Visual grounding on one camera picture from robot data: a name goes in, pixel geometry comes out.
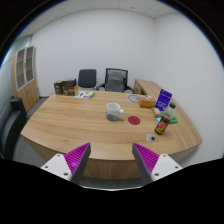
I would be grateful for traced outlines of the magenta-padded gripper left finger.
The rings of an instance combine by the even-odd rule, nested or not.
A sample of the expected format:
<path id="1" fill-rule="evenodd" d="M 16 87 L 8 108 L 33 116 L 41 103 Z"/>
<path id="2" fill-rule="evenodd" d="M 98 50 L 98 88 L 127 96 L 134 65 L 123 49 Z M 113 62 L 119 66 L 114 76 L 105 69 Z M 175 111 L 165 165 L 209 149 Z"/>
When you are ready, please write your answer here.
<path id="1" fill-rule="evenodd" d="M 91 145 L 86 143 L 66 154 L 56 154 L 42 169 L 79 185 L 90 153 Z"/>

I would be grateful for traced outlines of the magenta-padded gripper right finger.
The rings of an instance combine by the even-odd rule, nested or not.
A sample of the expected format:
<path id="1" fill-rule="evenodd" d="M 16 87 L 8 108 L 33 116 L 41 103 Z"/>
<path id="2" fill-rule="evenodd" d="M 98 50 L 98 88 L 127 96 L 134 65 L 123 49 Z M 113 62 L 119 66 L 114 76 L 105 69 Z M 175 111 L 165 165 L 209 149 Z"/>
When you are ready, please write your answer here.
<path id="1" fill-rule="evenodd" d="M 152 183 L 182 169 L 169 155 L 157 154 L 137 143 L 133 144 L 132 153 L 144 184 Z"/>

